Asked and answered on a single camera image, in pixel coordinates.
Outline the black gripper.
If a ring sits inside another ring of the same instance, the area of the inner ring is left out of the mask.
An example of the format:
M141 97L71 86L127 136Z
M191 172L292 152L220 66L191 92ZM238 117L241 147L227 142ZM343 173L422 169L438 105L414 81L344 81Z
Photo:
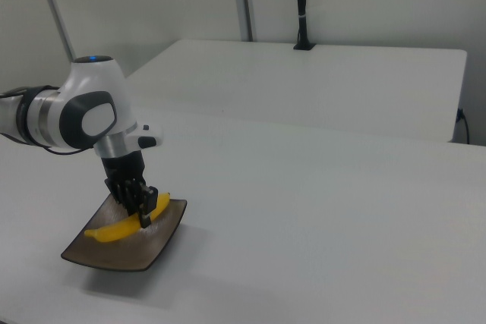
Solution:
M151 212L156 208L158 190L147 186L143 173L144 158L141 151L126 156L102 159L107 179L106 186L115 201L128 211L139 216L142 228L151 225Z

